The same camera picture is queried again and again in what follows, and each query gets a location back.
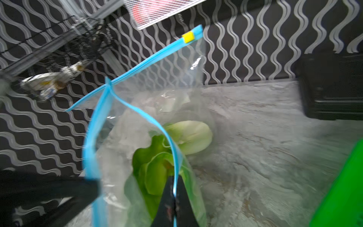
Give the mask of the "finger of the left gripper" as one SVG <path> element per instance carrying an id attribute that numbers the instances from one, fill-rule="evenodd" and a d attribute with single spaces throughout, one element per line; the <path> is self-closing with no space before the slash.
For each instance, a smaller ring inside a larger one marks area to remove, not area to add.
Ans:
<path id="1" fill-rule="evenodd" d="M 63 227 L 94 202 L 100 192 L 97 180 L 84 177 L 1 171 L 1 226 L 14 225 L 13 212 L 19 206 L 69 198 L 58 208 L 27 224 L 28 227 Z"/>

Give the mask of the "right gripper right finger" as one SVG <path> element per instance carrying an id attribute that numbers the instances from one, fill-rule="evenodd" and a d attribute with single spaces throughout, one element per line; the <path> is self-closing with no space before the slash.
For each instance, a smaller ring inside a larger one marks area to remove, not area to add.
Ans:
<path id="1" fill-rule="evenodd" d="M 184 181 L 178 177 L 175 196 L 175 226 L 176 227 L 199 227 L 192 210 Z"/>

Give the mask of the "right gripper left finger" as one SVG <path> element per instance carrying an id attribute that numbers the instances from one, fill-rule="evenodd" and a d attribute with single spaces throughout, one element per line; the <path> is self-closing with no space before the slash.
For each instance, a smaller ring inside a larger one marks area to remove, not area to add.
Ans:
<path id="1" fill-rule="evenodd" d="M 151 227 L 173 227 L 175 223 L 174 177 L 168 177 Z"/>

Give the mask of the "cabbage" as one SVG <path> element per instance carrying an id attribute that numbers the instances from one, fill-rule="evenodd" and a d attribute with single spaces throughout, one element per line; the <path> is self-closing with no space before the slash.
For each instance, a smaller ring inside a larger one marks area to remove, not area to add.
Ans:
<path id="1" fill-rule="evenodd" d="M 164 127 L 184 155 L 205 150 L 212 142 L 210 127 L 199 121 L 181 121 Z"/>
<path id="2" fill-rule="evenodd" d="M 164 135 L 155 135 L 147 148 L 139 148 L 132 157 L 132 175 L 125 182 L 124 193 L 130 201 L 127 227 L 149 227 L 161 201 L 165 183 L 174 176 L 172 151 Z M 199 184 L 189 163 L 184 160 L 182 177 L 198 225 L 207 225 L 207 214 Z"/>

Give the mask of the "clear zip-top bag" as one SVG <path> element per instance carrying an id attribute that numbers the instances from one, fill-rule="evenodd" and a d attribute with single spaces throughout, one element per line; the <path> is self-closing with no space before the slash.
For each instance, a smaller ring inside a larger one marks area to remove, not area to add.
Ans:
<path id="1" fill-rule="evenodd" d="M 104 85 L 70 107 L 70 110 L 93 109 L 82 149 L 83 160 L 95 157 L 97 137 L 104 123 L 114 124 L 126 110 L 134 108 L 163 127 L 181 121 L 199 121 L 212 131 L 214 124 L 200 93 L 206 59 L 203 35 L 203 26 L 196 26 L 123 75 L 112 80 L 106 78 Z M 209 154 L 212 144 L 213 139 L 205 150 L 192 155 Z"/>
<path id="2" fill-rule="evenodd" d="M 100 186 L 93 226 L 205 227 L 205 204 L 186 157 L 212 138 L 201 121 L 159 123 L 107 79 L 83 148 L 86 177 Z"/>

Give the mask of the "green plastic basket tray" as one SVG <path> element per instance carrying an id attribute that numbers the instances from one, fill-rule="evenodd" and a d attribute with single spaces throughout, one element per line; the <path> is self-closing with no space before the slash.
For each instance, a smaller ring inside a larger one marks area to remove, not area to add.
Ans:
<path id="1" fill-rule="evenodd" d="M 363 141 L 354 147 L 341 173 L 309 223 L 310 227 L 363 225 Z"/>

